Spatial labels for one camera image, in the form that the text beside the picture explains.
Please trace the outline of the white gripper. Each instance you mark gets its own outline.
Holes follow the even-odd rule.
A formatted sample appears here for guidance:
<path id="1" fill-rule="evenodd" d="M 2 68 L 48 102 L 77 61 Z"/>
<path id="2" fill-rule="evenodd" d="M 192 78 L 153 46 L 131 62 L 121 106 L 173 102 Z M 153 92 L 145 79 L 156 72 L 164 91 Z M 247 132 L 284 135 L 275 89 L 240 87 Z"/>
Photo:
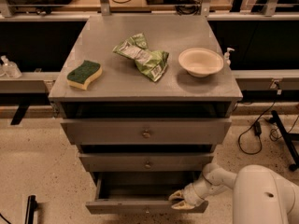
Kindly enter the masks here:
<path id="1" fill-rule="evenodd" d="M 209 184 L 204 180 L 197 180 L 187 185 L 183 190 L 177 190 L 172 193 L 168 200 L 183 200 L 174 203 L 174 210 L 192 210 L 194 207 L 200 206 L 208 195 Z"/>

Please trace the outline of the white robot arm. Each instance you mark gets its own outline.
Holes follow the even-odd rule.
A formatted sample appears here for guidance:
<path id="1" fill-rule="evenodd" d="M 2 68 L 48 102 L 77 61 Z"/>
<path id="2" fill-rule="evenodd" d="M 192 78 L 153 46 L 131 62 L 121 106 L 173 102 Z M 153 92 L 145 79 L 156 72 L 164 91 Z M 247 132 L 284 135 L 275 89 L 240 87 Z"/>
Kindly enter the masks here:
<path id="1" fill-rule="evenodd" d="M 192 210 L 226 189 L 233 191 L 233 224 L 299 224 L 299 186 L 261 165 L 233 173 L 209 163 L 169 200 L 175 210 Z"/>

